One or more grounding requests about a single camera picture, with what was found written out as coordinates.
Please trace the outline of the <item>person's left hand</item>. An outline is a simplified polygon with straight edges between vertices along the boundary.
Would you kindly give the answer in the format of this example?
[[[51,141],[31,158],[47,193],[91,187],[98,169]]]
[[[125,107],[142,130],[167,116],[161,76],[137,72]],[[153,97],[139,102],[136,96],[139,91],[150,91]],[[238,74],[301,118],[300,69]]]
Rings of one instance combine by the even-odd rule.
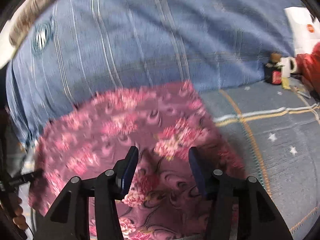
[[[14,208],[15,217],[12,219],[13,223],[21,230],[27,230],[28,224],[26,218],[23,215],[23,208],[21,207],[22,200],[17,195],[13,194],[11,197],[11,204]]]

